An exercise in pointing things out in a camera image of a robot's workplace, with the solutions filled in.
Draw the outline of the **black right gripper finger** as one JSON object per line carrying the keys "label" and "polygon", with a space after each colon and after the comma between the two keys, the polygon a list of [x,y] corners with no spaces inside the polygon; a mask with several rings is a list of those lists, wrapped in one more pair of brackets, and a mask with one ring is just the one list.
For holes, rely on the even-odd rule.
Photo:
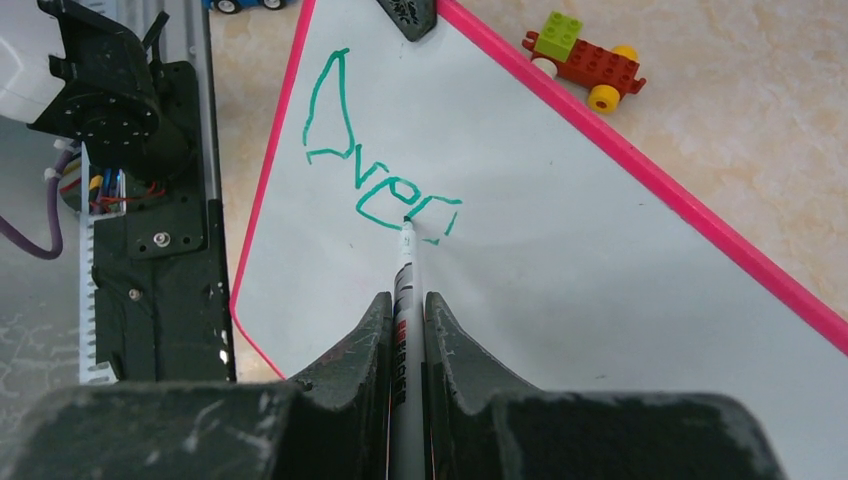
{"label": "black right gripper finger", "polygon": [[25,416],[5,479],[382,479],[392,300],[269,383],[120,382],[55,391]]}
{"label": "black right gripper finger", "polygon": [[760,423],[718,394],[555,392],[508,369],[425,298],[437,479],[781,479]]}
{"label": "black right gripper finger", "polygon": [[392,22],[410,42],[417,42],[437,23],[436,0],[378,0]]}

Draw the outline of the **green capped whiteboard marker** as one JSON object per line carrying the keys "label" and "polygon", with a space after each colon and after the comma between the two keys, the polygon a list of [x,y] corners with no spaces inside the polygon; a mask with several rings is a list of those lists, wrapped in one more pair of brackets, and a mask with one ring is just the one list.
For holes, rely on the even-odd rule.
{"label": "green capped whiteboard marker", "polygon": [[423,340],[420,300],[415,292],[416,235],[409,216],[400,230],[400,268],[395,276],[391,391],[390,479],[426,477]]}

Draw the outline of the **pink framed whiteboard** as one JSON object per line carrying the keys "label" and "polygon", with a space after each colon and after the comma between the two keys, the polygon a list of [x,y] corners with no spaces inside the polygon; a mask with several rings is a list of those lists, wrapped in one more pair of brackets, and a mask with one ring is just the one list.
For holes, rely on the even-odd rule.
{"label": "pink framed whiteboard", "polygon": [[374,1],[305,1],[236,278],[281,375],[400,266],[547,389],[708,391],[793,479],[847,475],[847,326],[453,1],[402,37]]}

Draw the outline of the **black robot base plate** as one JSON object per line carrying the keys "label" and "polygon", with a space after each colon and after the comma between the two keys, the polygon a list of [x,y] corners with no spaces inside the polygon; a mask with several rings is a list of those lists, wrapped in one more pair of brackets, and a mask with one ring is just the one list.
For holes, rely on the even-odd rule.
{"label": "black robot base plate", "polygon": [[198,160],[171,181],[129,179],[124,214],[94,224],[97,360],[119,380],[236,377],[223,205],[206,187],[208,84],[196,79]]}

